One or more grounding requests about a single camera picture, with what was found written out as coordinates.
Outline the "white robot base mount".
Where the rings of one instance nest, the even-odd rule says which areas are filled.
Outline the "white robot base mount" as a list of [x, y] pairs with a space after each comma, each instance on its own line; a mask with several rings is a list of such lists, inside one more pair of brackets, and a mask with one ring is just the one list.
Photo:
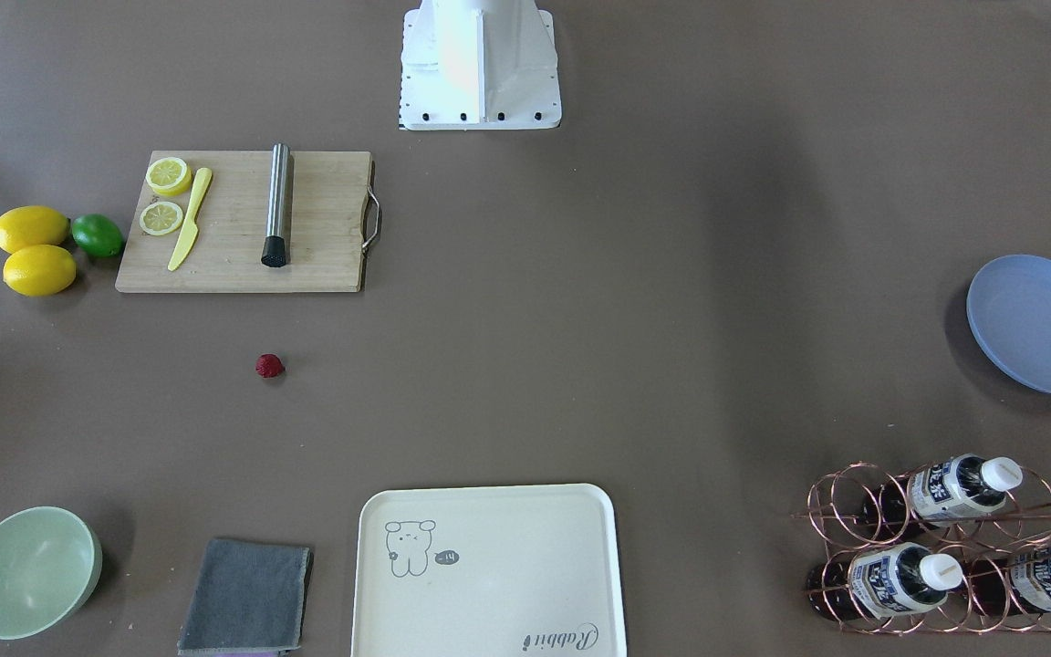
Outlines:
[[562, 120], [552, 14], [534, 1], [423, 1], [403, 17], [404, 130], [543, 130]]

